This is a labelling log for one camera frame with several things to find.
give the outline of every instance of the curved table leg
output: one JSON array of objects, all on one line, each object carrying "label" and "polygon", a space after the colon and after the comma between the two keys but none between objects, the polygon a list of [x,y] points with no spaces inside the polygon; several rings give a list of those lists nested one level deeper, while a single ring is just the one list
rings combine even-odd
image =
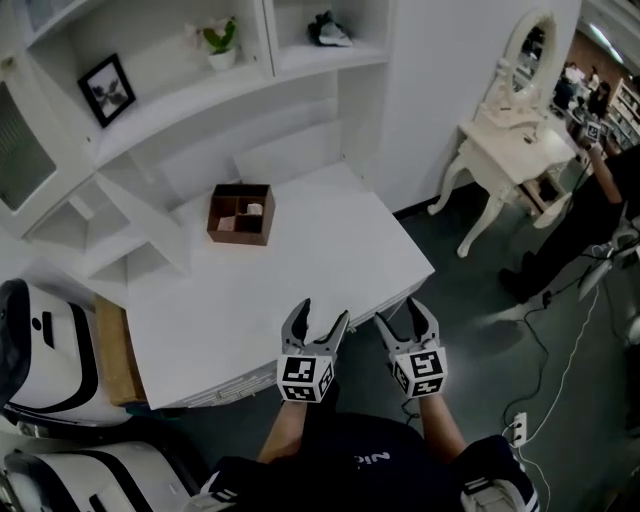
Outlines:
[{"label": "curved table leg", "polygon": [[436,204],[432,204],[427,208],[429,215],[435,215],[436,213],[438,213],[440,210],[444,208],[444,206],[447,204],[447,201],[449,200],[449,197],[451,197],[451,192],[453,191],[453,185],[455,185],[458,174],[460,173],[460,171],[462,171],[465,168],[466,168],[466,165],[464,163],[464,158],[462,155],[459,154],[455,158],[455,160],[451,162],[451,165],[449,166],[449,168],[447,169],[447,172],[444,175],[444,181],[442,183],[442,193],[440,194],[440,199],[438,199],[438,202]]},{"label": "curved table leg", "polygon": [[496,196],[489,196],[489,200],[487,201],[487,206],[484,208],[484,212],[475,223],[475,225],[471,228],[471,231],[467,233],[467,236],[464,238],[460,247],[458,247],[458,256],[460,258],[466,258],[467,254],[469,254],[469,247],[473,241],[478,238],[480,233],[482,233],[485,229],[489,227],[489,225],[496,220],[496,217],[502,210],[504,206],[504,201]]}]

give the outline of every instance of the vanity table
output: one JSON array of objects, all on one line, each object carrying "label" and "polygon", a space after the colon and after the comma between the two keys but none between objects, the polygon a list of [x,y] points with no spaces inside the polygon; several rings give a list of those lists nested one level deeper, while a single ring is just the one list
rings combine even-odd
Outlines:
[{"label": "vanity table", "polygon": [[[445,173],[440,199],[428,211],[435,215],[444,208],[464,169],[489,192],[484,212],[458,247],[460,258],[468,255],[473,241],[495,221],[505,204],[524,203],[536,219],[534,225],[542,228],[553,222],[571,197],[563,193],[549,171],[566,166],[575,152],[552,128],[551,114],[541,110],[541,89],[551,72],[555,41],[553,15],[540,9],[528,13],[516,27],[474,120],[459,126],[466,140]],[[523,85],[517,68],[519,61],[528,58],[526,49],[534,45],[543,50],[533,78]],[[542,177],[553,181],[557,191],[551,202],[536,196],[536,180]]]}]

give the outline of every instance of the small vase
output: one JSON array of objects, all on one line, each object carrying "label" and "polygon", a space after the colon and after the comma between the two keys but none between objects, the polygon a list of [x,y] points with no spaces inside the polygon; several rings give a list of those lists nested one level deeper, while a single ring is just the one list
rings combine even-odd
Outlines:
[{"label": "small vase", "polygon": [[216,71],[227,71],[236,63],[236,49],[231,48],[226,53],[209,55],[209,62]]}]

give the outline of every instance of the picture frame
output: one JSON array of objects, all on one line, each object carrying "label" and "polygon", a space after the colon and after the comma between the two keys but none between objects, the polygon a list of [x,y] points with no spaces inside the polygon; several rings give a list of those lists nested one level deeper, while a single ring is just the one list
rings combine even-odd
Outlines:
[{"label": "picture frame", "polygon": [[78,85],[102,128],[111,124],[136,100],[116,54],[80,78]]}]

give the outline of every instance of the black pants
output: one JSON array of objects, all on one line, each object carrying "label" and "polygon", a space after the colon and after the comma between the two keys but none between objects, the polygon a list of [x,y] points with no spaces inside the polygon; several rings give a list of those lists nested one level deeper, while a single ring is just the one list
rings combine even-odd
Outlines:
[{"label": "black pants", "polygon": [[545,240],[538,254],[523,268],[522,284],[530,297],[544,290],[560,271],[590,245],[611,240],[618,226],[621,205],[576,202]]}]

